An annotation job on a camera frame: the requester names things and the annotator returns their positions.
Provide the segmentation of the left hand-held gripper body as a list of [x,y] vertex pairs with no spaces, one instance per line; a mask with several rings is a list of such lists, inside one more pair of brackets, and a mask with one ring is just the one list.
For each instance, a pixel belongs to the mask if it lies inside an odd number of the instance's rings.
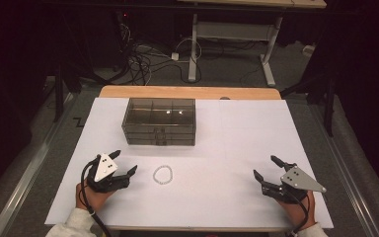
[[114,176],[118,165],[114,159],[109,157],[109,154],[98,154],[89,165],[90,170],[87,175],[87,184],[96,193],[114,192],[125,189],[130,184],[130,177],[126,174]]

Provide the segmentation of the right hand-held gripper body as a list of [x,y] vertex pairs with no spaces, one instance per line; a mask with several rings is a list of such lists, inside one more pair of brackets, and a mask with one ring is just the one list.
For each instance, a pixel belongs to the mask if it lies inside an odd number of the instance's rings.
[[300,203],[309,191],[325,193],[327,189],[315,179],[300,169],[295,163],[276,162],[276,165],[285,170],[280,177],[281,184],[276,185],[261,178],[264,196],[274,198],[285,203]]

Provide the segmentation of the smoked clear drawer organiser box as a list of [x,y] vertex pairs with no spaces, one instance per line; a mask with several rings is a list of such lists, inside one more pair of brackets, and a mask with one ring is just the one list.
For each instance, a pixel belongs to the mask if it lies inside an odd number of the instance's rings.
[[130,98],[121,126],[129,145],[195,146],[195,99]]

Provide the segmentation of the person's left hand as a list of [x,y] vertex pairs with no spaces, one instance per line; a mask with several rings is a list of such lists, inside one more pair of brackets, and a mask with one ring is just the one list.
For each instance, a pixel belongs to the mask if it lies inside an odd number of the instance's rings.
[[96,193],[88,187],[82,187],[81,184],[77,184],[75,195],[76,208],[86,210],[89,205],[94,211],[99,211],[113,194],[114,192]]

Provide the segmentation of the person's right hand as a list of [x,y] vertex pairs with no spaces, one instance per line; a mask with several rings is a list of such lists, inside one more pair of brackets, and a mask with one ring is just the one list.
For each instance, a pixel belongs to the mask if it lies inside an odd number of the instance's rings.
[[315,220],[315,198],[311,191],[301,201],[301,204],[290,204],[282,201],[277,203],[285,210],[288,218],[299,231],[317,223]]

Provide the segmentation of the black metal stand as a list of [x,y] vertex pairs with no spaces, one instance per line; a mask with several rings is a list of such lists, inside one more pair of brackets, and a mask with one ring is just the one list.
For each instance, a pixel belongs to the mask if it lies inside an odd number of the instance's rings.
[[325,104],[324,109],[324,129],[329,137],[333,137],[332,121],[334,113],[334,100],[336,89],[336,78],[325,74],[318,74],[309,79],[302,80],[279,92],[281,98],[301,90],[310,89],[306,101],[309,104],[317,105],[321,101]]
[[64,87],[71,93],[80,93],[81,84],[74,67],[68,63],[59,63],[55,69],[55,117],[59,121],[64,112]]

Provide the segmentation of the dark curtain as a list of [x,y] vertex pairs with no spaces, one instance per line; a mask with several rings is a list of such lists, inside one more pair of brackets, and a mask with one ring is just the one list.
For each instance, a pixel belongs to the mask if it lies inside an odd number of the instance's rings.
[[51,60],[51,20],[39,0],[0,0],[0,178],[32,139]]
[[379,177],[379,0],[327,0],[306,73],[336,80],[336,93]]

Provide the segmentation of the black power strip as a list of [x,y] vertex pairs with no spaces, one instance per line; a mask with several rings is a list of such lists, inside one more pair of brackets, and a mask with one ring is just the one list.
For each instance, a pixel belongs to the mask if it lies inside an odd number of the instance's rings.
[[130,29],[128,26],[128,15],[122,11],[118,11],[116,13],[116,20],[120,36],[123,39],[126,39],[130,35]]

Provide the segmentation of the white-framed wooden desk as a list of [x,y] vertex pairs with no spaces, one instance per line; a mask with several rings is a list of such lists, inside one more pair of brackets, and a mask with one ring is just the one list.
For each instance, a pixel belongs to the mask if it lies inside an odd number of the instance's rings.
[[265,7],[273,10],[274,17],[269,24],[250,24],[221,21],[201,21],[198,14],[192,16],[191,52],[189,56],[189,80],[196,80],[197,60],[201,57],[201,52],[196,52],[200,47],[199,38],[221,39],[221,40],[253,40],[265,41],[266,51],[260,55],[260,68],[269,87],[275,86],[275,81],[269,66],[269,59],[276,42],[283,14],[286,10],[307,10],[325,9],[325,0],[180,0],[181,2],[192,3],[194,7],[202,4],[218,4],[220,7],[247,7],[253,10],[255,7]]

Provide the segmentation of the metal floor rail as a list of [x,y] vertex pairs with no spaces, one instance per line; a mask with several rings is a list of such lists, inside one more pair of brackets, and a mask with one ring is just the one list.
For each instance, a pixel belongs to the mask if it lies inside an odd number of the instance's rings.
[[335,140],[328,135],[327,130],[323,125],[324,119],[320,114],[320,110],[317,106],[310,106],[310,111],[316,123],[318,124],[319,130],[323,133],[323,136],[325,137],[325,140],[330,147],[334,166],[336,167],[342,185],[345,188],[345,191],[354,209],[355,215],[357,216],[366,234],[366,237],[379,237],[379,228],[377,227],[374,218],[370,213],[366,200],[364,199],[361,191],[358,189],[358,186],[353,180],[351,173],[347,169],[346,164],[343,161],[341,151],[336,145]]
[[62,97],[63,112],[57,121],[54,121],[56,99],[52,96],[44,101],[34,117],[30,126],[33,134],[31,142],[14,159],[0,179],[0,237],[6,235],[26,199],[65,119],[65,114],[70,112],[77,97],[74,93]]

